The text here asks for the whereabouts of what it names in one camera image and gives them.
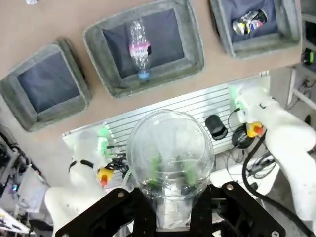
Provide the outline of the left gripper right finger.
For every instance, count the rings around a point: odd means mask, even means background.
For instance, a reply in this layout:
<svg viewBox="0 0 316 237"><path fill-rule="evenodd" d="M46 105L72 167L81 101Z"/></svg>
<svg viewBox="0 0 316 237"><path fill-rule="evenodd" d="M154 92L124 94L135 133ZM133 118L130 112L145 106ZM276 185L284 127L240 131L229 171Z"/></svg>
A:
<svg viewBox="0 0 316 237"><path fill-rule="evenodd" d="M286 231L237 182L218 188L206 178L189 172L190 187L195 194L190 227L185 237L284 237Z"/></svg>

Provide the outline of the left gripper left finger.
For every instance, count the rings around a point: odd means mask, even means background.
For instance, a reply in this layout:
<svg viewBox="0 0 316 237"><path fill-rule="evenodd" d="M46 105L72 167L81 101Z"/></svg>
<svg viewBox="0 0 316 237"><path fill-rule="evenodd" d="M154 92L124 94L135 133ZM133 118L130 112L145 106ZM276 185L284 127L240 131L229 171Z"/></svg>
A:
<svg viewBox="0 0 316 237"><path fill-rule="evenodd" d="M116 188L104 193L97 181L94 163L75 158L69 167L71 176L78 174L79 194L70 192L71 204L82 209L56 230L57 237L112 237L124 226L133 223L132 237L161 237L157 232L156 214L149 200L134 188L128 192Z"/></svg>

